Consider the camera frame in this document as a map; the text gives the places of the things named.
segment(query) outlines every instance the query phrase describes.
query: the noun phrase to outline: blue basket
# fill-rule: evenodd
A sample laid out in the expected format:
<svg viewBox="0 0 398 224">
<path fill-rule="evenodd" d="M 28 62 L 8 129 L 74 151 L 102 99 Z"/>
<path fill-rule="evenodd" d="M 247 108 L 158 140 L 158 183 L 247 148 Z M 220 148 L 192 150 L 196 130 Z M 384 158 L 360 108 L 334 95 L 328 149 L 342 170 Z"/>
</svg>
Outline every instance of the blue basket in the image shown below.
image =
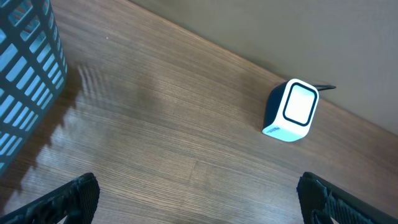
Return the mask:
<svg viewBox="0 0 398 224">
<path fill-rule="evenodd" d="M 0 0 L 0 175 L 65 86 L 49 0 Z"/>
</svg>

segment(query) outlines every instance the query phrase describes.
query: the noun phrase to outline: black border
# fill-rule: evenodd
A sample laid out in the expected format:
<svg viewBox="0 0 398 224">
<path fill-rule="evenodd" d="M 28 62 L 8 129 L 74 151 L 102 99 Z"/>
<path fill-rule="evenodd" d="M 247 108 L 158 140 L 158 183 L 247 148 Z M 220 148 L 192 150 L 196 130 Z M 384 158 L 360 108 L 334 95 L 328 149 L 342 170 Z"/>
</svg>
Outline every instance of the black border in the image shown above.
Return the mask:
<svg viewBox="0 0 398 224">
<path fill-rule="evenodd" d="M 288 117 L 285 115 L 287 103 L 289 102 L 289 99 L 290 99 L 290 94 L 292 93 L 293 87 L 296 86 L 296 85 L 298 85 L 298 86 L 300 86 L 300 87 L 302 87 L 302 88 L 304 88 L 304 89 L 306 89 L 306 90 L 311 91 L 311 92 L 314 94 L 314 96 L 315 96 L 314 99 L 313 99 L 313 103 L 312 103 L 310 115 L 308 116 L 307 122 L 306 122 L 305 124 L 300 123 L 300 122 L 298 122 L 298 121 L 295 121 L 295 120 L 293 120 L 293 119 L 290 119 L 290 118 L 288 118 Z M 312 113 L 313 113 L 313 111 L 314 111 L 314 109 L 315 109 L 315 103 L 317 102 L 317 99 L 318 99 L 318 94 L 316 93 L 315 90 L 313 90 L 313 89 L 311 89 L 311 88 L 309 88 L 309 87 L 307 87 L 307 86 L 305 86 L 305 85 L 303 85 L 303 84 L 301 84 L 301 83 L 297 83 L 297 82 L 296 82 L 296 83 L 293 83 L 292 86 L 290 87 L 289 95 L 287 95 L 287 99 L 286 99 L 286 104 L 285 104 L 284 112 L 283 112 L 282 114 L 283 114 L 283 116 L 284 116 L 284 118 L 285 118 L 286 120 L 291 121 L 291 122 L 293 122 L 293 123 L 295 123 L 295 124 L 298 124 L 298 125 L 300 125 L 300 126 L 305 127 L 305 126 L 307 126 L 307 125 L 310 123 L 311 116 L 312 116 Z"/>
</svg>

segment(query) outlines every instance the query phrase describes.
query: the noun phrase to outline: wooden surface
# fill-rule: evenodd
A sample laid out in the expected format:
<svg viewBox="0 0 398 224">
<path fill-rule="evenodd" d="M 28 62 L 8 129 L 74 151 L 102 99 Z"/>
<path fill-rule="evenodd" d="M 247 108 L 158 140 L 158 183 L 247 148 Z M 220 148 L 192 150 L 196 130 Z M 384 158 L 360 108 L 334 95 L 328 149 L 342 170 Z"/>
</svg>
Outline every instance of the wooden surface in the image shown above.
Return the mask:
<svg viewBox="0 0 398 224">
<path fill-rule="evenodd" d="M 93 172 L 94 223 L 302 223 L 312 171 L 398 217 L 397 136 L 321 100 L 306 138 L 269 138 L 283 79 L 126 0 L 52 4 L 68 82 L 0 180 L 3 214 Z"/>
</svg>

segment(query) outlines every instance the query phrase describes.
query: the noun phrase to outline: small white device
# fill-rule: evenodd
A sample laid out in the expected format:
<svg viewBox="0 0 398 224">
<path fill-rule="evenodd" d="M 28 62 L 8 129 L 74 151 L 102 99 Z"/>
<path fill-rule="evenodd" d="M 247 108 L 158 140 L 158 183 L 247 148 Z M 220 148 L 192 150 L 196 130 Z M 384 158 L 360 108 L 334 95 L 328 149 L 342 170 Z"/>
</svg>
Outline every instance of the small white device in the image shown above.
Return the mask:
<svg viewBox="0 0 398 224">
<path fill-rule="evenodd" d="M 262 133 L 292 142 L 307 135 L 319 99 L 318 90 L 296 78 L 269 95 Z"/>
</svg>

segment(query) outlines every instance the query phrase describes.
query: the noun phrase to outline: plastic basket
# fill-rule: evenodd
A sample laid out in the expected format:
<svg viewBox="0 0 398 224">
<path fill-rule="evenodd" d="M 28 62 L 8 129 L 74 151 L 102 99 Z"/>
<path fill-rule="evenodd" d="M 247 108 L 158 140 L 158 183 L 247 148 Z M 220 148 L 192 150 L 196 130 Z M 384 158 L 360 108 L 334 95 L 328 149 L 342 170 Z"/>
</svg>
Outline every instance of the plastic basket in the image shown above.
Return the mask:
<svg viewBox="0 0 398 224">
<path fill-rule="evenodd" d="M 49 0 L 0 0 L 0 175 L 65 86 Z"/>
</svg>

